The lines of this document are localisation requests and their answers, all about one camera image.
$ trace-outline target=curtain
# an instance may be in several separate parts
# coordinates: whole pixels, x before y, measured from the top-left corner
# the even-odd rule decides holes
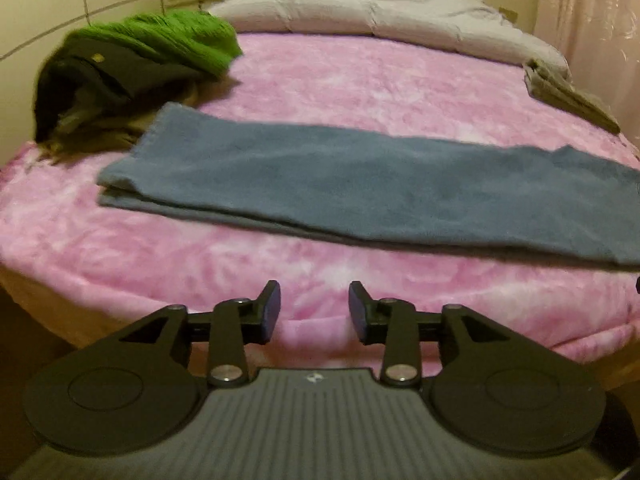
[[[640,0],[540,0],[535,35],[560,50],[573,82],[603,99],[640,146]]]

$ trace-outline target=metal screw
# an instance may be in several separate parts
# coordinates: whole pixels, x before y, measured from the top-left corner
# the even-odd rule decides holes
[[[209,372],[212,379],[229,383],[242,377],[242,369],[236,365],[220,365]]]
[[[418,376],[418,370],[411,365],[392,365],[386,369],[386,376],[394,381],[411,381]]]

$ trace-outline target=ridged gray surface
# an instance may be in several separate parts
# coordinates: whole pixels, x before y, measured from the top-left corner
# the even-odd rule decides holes
[[[368,370],[262,370],[218,390],[161,444],[110,458],[43,446],[11,480],[604,480],[586,450],[500,458],[443,430],[415,392]]]

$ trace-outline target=blue towel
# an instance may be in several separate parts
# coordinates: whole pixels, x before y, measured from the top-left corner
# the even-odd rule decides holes
[[[239,123],[168,104],[98,184],[101,205],[285,235],[640,264],[640,173],[568,146]]]

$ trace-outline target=pink blanket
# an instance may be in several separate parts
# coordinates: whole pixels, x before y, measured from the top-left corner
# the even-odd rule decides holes
[[[373,38],[240,41],[245,56],[232,76],[241,84],[206,113],[500,146],[571,144],[640,169],[624,137],[529,98],[518,67]],[[581,362],[616,351],[640,326],[634,273],[347,247],[100,208],[95,176],[119,156],[64,168],[35,162],[26,146],[0,181],[2,263],[123,322],[169,303],[209,310],[279,280],[274,341],[251,350],[262,365],[377,367],[381,349],[362,348],[348,321],[351,280],[420,310],[466,304]],[[425,373],[437,370],[433,346],[424,359]]]

